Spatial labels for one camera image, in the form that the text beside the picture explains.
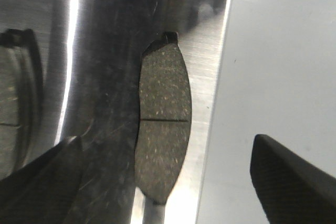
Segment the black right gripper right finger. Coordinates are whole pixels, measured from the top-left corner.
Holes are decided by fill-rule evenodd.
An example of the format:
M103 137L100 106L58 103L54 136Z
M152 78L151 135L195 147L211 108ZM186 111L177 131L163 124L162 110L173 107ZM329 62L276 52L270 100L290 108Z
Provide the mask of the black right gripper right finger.
M335 178L268 135L255 136L250 176L270 223L335 223Z

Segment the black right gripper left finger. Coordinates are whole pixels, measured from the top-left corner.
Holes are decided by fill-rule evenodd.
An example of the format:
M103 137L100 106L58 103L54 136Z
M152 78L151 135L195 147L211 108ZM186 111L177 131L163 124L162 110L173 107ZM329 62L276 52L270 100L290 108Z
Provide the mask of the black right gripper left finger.
M1 180L1 223L63 223L82 179L79 137Z

